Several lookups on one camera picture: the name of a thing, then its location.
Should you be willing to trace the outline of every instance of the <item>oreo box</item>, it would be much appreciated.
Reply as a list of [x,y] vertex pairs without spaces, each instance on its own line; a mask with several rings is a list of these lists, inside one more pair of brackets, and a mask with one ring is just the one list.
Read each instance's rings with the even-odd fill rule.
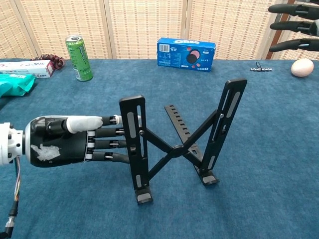
[[162,37],[157,44],[158,65],[210,72],[215,50],[214,42]]

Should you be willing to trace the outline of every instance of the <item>toothpaste box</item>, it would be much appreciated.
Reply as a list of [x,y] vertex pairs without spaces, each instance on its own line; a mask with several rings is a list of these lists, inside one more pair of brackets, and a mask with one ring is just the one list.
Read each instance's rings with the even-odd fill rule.
[[0,62],[0,74],[33,74],[36,78],[49,78],[53,71],[50,60]]
[[210,72],[216,43],[162,37],[157,43],[158,65]]

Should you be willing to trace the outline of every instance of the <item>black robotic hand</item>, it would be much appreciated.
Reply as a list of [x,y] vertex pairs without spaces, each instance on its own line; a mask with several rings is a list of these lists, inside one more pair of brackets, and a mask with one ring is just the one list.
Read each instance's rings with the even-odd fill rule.
[[[319,5],[319,0],[304,0]],[[290,30],[309,36],[319,36],[319,6],[306,4],[275,4],[268,8],[271,13],[286,13],[313,21],[280,21],[270,25],[273,30]],[[284,41],[270,47],[270,52],[283,50],[319,51],[319,39],[303,38]]]

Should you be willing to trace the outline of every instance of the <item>white box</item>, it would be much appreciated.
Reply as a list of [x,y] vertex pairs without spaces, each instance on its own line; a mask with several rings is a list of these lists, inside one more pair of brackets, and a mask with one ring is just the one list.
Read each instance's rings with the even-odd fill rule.
[[50,78],[53,72],[50,60],[0,62],[0,74],[33,74],[36,78]]

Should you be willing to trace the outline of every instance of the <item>logo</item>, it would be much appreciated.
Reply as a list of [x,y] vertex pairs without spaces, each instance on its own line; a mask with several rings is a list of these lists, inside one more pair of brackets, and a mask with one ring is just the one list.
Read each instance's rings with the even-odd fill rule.
[[174,43],[176,43],[176,44],[181,44],[181,43],[199,44],[199,41],[192,41],[192,40],[175,40]]

